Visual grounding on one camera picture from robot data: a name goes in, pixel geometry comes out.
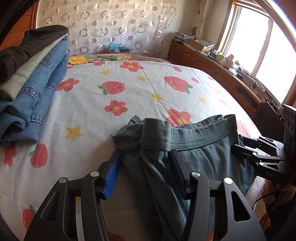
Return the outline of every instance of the bed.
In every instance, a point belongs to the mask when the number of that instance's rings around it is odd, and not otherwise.
[[[0,147],[1,216],[22,241],[55,182],[60,177],[82,178],[98,169],[114,150],[110,135],[134,115],[181,125],[233,113],[239,133],[260,136],[236,100],[203,71],[128,54],[71,57],[39,143],[14,142]],[[257,177],[247,193],[251,206],[263,184],[264,179]],[[121,173],[102,209],[111,236],[149,240]]]

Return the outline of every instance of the wooden dresser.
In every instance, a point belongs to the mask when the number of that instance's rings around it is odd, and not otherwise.
[[[261,99],[242,80],[230,74],[214,60],[172,41],[168,61],[206,72],[236,99],[252,120],[257,116],[256,110],[260,109]]]

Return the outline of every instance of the folded clothes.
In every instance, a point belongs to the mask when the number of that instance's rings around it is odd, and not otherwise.
[[[201,122],[171,126],[168,121],[133,117],[112,138],[123,153],[123,170],[134,190],[135,203],[151,240],[181,239],[189,201],[178,193],[168,151],[176,149],[183,161],[206,177],[232,178],[245,195],[255,174],[230,148],[242,145],[235,115],[211,116]],[[214,200],[210,201],[208,234],[213,231]]]
[[[18,93],[28,80],[32,72],[36,69],[41,60],[48,54],[48,52],[60,42],[64,36],[58,38],[50,45],[45,47],[39,53],[35,54],[26,63],[24,63],[11,78],[3,83],[0,83],[0,96],[15,100]]]
[[[20,129],[15,125],[10,125],[8,129],[4,132],[0,139],[0,145],[7,145],[10,141],[19,140],[34,140],[39,141],[39,136],[41,132],[41,127],[50,106],[52,96],[63,79],[68,65],[68,54],[65,54],[62,61],[56,67],[52,75],[50,76],[47,85],[43,91],[42,96],[37,102],[33,113],[31,114],[30,122],[27,123],[24,129]],[[3,116],[10,118],[7,112],[3,113]]]
[[[61,25],[46,26],[25,32],[19,46],[0,51],[0,82],[6,82],[16,71],[42,49],[62,37],[68,28]]]
[[[38,64],[14,101],[0,100],[0,139],[10,125],[25,129],[48,80],[63,59],[69,45],[65,36]]]

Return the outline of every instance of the metal screw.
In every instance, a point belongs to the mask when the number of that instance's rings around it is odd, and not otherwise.
[[[232,179],[229,177],[224,178],[224,182],[227,184],[232,184]]]
[[[59,183],[65,183],[67,181],[67,179],[65,177],[61,177],[59,179]]]
[[[92,177],[97,177],[99,175],[99,172],[98,171],[92,171],[91,172],[91,176]]]
[[[191,175],[193,177],[199,177],[200,176],[200,173],[199,172],[192,172]]]

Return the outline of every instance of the cardboard box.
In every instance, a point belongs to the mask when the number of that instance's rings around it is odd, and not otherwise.
[[[211,48],[205,47],[204,45],[198,43],[193,39],[190,39],[187,44],[194,48],[196,51],[201,51],[203,53],[207,53],[211,50]]]

